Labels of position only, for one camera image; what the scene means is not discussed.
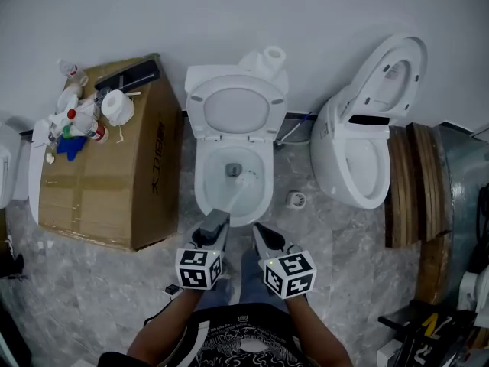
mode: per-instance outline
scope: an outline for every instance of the toilet hinge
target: toilet hinge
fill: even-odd
[[[222,140],[222,135],[219,136],[206,136],[204,137],[205,141],[221,141]]]
[[[253,138],[251,136],[248,136],[248,141],[250,143],[264,143],[265,142],[265,138]]]

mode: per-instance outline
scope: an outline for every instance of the white wall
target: white wall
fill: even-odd
[[[52,112],[58,57],[82,66],[159,52],[184,105],[186,68],[253,48],[288,56],[289,110],[317,110],[388,34],[426,42],[426,83],[410,117],[468,129],[489,122],[489,0],[0,0],[0,119]]]

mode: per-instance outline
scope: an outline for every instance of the person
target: person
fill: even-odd
[[[257,254],[244,253],[239,304],[228,305],[229,279],[217,280],[211,291],[185,289],[139,332],[127,355],[104,353],[98,366],[351,367],[307,299],[280,299],[262,276]]]

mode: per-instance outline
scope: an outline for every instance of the plastic bottle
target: plastic bottle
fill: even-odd
[[[75,138],[76,136],[86,136],[82,132],[80,132],[73,125],[67,125],[63,128],[63,137],[64,138]]]
[[[60,72],[70,79],[72,82],[78,83],[81,87],[85,86],[89,81],[89,77],[86,75],[85,71],[79,68],[74,63],[69,63],[63,59],[59,59],[56,64],[60,68]]]
[[[99,124],[89,115],[82,112],[77,112],[74,109],[70,109],[68,110],[68,119],[72,120],[75,128],[84,135],[98,141],[99,143],[107,141],[108,130],[105,129],[104,125]]]

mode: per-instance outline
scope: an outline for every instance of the blue jeans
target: blue jeans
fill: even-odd
[[[240,304],[267,303],[289,313],[285,302],[280,299],[263,282],[263,271],[258,265],[258,255],[254,250],[248,250],[241,257],[241,295]],[[229,279],[217,280],[212,290],[204,292],[197,304],[197,310],[211,307],[228,306],[232,296],[232,286]]]

